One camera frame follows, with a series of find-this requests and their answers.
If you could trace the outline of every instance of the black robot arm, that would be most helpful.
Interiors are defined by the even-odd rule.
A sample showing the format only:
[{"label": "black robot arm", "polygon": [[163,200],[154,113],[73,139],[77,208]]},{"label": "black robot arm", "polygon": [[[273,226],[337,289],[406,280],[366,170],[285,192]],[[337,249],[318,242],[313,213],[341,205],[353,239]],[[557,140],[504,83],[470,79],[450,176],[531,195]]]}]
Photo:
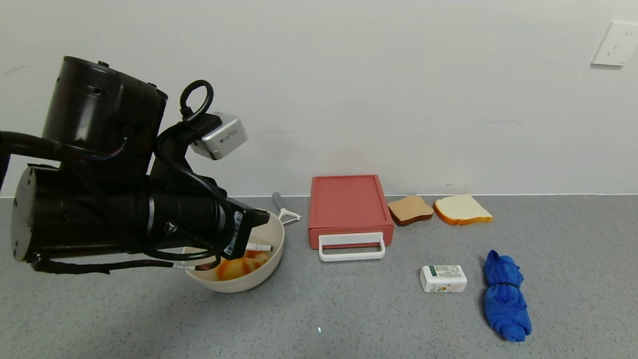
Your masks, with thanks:
[{"label": "black robot arm", "polygon": [[[206,100],[193,112],[186,99],[200,86]],[[212,87],[198,80],[182,94],[182,121],[156,138],[166,100],[154,85],[105,63],[64,59],[43,138],[0,133],[2,179],[12,153],[60,161],[59,167],[29,165],[20,179],[11,220],[16,260],[39,271],[79,274],[215,257],[194,267],[208,270],[221,257],[243,256],[251,229],[268,222],[269,214],[227,198],[184,157],[191,144],[206,157],[223,157],[245,141],[243,127],[233,116],[205,113]],[[148,176],[152,152],[156,161]],[[162,251],[178,247],[203,251]],[[52,261],[118,252],[159,260]]]}]

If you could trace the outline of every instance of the blue cloth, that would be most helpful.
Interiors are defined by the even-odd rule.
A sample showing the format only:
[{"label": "blue cloth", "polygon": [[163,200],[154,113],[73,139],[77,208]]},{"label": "blue cloth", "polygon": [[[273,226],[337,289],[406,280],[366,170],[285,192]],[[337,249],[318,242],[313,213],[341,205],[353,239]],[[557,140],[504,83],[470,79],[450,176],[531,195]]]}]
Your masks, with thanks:
[{"label": "blue cloth", "polygon": [[523,275],[510,256],[491,250],[485,260],[485,317],[489,325],[511,342],[524,342],[531,334],[527,303],[520,287]]}]

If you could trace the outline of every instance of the red box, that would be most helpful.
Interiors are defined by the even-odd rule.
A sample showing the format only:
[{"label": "red box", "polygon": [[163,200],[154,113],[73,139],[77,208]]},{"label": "red box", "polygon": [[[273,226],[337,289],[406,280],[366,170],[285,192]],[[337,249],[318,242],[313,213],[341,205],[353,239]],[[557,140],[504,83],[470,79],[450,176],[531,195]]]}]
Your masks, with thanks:
[{"label": "red box", "polygon": [[[379,176],[314,177],[310,194],[308,234],[310,247],[319,249],[324,234],[382,232],[390,245],[394,223],[385,202]],[[334,245],[326,248],[378,246],[374,243]]]}]

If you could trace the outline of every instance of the beige bowl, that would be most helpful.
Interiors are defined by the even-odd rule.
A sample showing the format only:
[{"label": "beige bowl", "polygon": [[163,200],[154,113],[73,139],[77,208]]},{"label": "beige bowl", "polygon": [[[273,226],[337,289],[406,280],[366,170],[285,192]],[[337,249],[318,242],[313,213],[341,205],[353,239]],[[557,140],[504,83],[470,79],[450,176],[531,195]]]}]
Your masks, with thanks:
[{"label": "beige bowl", "polygon": [[[250,232],[250,238],[248,240],[250,243],[272,245],[272,252],[270,253],[271,258],[263,266],[257,268],[255,271],[248,273],[243,277],[232,280],[219,280],[219,278],[217,278],[216,270],[187,270],[186,273],[191,278],[201,283],[203,286],[223,293],[237,293],[246,291],[261,284],[263,281],[266,280],[266,278],[270,277],[275,268],[277,268],[277,265],[281,260],[281,254],[283,253],[283,225],[281,224],[281,221],[279,220],[279,218],[277,218],[277,216],[275,216],[271,212],[268,213],[271,214],[271,219],[268,221],[268,223],[253,228],[253,230]],[[201,251],[201,249],[191,247],[186,247],[183,250],[184,253],[195,253]],[[188,262],[188,264],[198,265],[209,263],[210,261],[211,258],[206,258],[199,259],[197,261],[190,261]]]}]

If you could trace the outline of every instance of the peeler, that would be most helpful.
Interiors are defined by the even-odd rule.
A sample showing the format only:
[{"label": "peeler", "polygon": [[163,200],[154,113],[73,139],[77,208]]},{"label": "peeler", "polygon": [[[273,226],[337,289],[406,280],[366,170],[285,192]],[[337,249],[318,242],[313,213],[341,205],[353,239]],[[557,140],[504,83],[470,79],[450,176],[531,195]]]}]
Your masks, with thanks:
[{"label": "peeler", "polygon": [[288,211],[284,205],[283,205],[283,199],[281,198],[281,194],[279,194],[279,192],[275,192],[272,194],[272,200],[275,202],[275,206],[277,206],[277,209],[279,210],[279,220],[281,220],[283,217],[288,216],[288,217],[294,217],[291,218],[289,220],[286,220],[285,222],[281,220],[281,224],[283,225],[288,225],[291,223],[295,223],[301,220],[301,216],[296,214],[295,212],[291,212]]}]

